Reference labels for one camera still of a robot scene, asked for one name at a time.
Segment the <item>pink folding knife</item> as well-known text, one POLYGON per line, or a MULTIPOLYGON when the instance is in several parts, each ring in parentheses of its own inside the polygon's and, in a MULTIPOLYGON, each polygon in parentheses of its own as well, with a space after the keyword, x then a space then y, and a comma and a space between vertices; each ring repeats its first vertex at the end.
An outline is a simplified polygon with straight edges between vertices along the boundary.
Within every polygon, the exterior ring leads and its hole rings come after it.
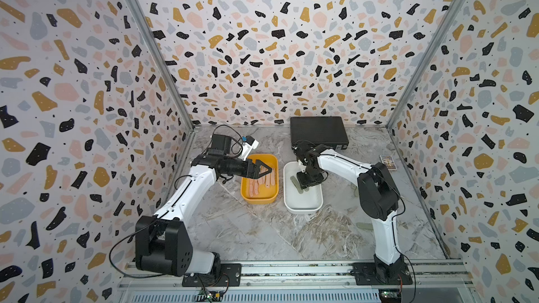
POLYGON ((269 188, 271 186, 271 175, 268 174, 265 176, 265 187, 269 188))
POLYGON ((270 174, 270 185, 273 187, 276 185, 277 181, 277 172, 273 170, 270 174))

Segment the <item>yellow plastic bin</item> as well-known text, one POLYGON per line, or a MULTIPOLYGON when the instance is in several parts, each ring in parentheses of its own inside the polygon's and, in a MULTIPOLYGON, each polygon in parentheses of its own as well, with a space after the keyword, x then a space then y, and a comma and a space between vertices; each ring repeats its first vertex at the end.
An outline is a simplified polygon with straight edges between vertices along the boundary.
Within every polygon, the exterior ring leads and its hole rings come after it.
POLYGON ((257 159, 263 161, 277 172, 277 183, 275 186, 265 187, 265 177, 261 178, 262 183, 260 185, 260 194, 254 198, 250 198, 248 195, 248 184, 252 179, 243 178, 241 180, 241 195, 247 203, 252 205, 265 205, 273 203, 279 193, 279 165, 278 160, 273 154, 251 154, 249 159, 256 161, 257 159))

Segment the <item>green folding knife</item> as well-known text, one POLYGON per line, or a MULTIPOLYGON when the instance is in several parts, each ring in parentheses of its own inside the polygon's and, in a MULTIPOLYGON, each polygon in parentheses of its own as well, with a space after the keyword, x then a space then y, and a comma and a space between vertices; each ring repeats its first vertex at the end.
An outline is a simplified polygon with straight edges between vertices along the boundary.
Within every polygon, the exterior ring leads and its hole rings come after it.
POLYGON ((296 176, 294 176, 294 175, 291 176, 291 182, 292 182, 293 186, 296 188, 297 193, 302 194, 303 193, 303 188, 301 187, 300 182, 298 181, 296 176))

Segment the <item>white plastic bin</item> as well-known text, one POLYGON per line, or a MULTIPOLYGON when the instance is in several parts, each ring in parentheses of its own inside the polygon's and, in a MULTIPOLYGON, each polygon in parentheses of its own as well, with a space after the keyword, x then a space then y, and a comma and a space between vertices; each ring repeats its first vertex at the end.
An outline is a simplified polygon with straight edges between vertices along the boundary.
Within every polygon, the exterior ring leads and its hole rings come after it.
POLYGON ((297 193, 291 182, 291 176, 296 176, 302 170, 297 161, 287 163, 283 168, 284 204, 287 210, 295 215, 314 214, 324 205, 321 185, 303 189, 303 193, 297 193))

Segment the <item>long pink sheathed knife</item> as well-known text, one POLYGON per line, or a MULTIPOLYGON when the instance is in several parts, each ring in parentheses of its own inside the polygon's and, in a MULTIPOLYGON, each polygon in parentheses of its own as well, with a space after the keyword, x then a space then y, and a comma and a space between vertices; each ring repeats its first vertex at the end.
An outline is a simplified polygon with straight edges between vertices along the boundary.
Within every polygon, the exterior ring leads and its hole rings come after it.
POLYGON ((248 195, 250 198, 256 197, 253 193, 254 182, 255 180, 250 180, 248 184, 248 195))

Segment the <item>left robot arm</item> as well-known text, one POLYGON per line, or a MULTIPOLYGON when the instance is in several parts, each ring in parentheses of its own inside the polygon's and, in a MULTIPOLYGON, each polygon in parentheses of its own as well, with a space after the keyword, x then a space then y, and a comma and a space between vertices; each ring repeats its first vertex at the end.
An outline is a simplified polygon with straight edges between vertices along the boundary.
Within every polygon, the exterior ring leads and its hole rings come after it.
POLYGON ((133 234, 139 279, 200 275, 210 282, 222 276, 220 255, 199 251, 192 245, 187 225, 204 195, 219 179, 235 176, 257 180, 271 174, 265 162, 250 159, 258 147, 252 136, 234 137, 213 132, 209 145, 190 164, 188 174, 171 198, 153 215, 143 215, 133 234))

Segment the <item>green knife near arm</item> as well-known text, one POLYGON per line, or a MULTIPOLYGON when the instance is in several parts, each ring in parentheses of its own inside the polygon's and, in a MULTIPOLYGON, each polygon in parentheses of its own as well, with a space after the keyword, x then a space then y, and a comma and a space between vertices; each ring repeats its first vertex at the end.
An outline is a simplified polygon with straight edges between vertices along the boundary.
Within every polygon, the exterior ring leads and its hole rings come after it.
POLYGON ((373 231, 373 225, 371 223, 357 222, 356 227, 364 231, 373 231))

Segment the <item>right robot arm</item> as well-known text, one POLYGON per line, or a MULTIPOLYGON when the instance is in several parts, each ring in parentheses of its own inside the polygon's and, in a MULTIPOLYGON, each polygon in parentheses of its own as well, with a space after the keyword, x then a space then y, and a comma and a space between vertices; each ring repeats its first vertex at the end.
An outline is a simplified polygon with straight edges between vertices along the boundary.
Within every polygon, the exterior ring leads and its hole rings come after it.
POLYGON ((395 217, 401 195, 387 166, 367 164, 337 153, 323 144, 299 141, 293 152, 301 165, 296 174, 297 186, 307 189, 325 181, 333 173, 355 183, 359 203, 370 217, 376 242, 374 274, 382 283, 390 283, 406 274, 405 258, 399 249, 395 217))

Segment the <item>playing card box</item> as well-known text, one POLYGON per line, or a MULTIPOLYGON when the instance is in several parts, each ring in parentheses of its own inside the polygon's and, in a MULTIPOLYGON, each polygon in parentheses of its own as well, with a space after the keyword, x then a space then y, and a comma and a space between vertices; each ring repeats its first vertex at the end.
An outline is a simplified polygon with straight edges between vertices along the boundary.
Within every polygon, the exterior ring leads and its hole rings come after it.
POLYGON ((380 155, 380 162, 390 171, 397 170, 397 164, 391 155, 380 155))

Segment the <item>black ribbed briefcase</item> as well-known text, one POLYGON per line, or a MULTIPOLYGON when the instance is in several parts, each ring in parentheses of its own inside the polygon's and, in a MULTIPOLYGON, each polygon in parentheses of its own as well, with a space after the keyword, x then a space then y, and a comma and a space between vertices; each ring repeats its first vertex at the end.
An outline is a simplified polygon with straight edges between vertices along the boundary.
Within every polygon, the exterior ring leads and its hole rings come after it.
POLYGON ((346 150, 348 135, 339 116, 294 116, 290 118, 291 146, 324 144, 334 150, 346 150))

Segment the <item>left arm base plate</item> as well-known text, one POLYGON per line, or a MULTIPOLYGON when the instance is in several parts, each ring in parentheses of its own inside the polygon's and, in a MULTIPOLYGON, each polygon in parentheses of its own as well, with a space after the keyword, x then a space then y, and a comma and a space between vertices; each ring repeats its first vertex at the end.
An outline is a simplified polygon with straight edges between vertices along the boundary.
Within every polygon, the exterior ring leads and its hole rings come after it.
POLYGON ((238 287, 241 282, 241 271, 241 263, 219 264, 208 274, 186 274, 182 280, 182 287, 238 287))

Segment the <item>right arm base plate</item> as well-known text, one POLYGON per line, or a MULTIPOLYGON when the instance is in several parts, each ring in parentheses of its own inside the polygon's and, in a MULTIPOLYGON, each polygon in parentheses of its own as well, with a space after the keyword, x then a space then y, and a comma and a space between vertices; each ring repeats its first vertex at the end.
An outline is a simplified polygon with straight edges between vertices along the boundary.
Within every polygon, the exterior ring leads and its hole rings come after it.
POLYGON ((412 272, 405 262, 392 265, 376 262, 352 264, 351 275, 358 286, 400 286, 414 283, 412 272))

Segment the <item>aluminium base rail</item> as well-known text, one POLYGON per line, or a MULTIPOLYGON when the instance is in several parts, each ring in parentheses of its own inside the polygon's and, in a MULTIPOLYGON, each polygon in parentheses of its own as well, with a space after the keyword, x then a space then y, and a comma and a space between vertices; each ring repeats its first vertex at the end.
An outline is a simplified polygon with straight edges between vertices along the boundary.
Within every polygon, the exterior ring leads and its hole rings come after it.
POLYGON ((458 260, 414 260, 391 284, 377 282, 366 262, 237 261, 213 286, 198 276, 152 279, 128 266, 118 302, 480 302, 458 260))

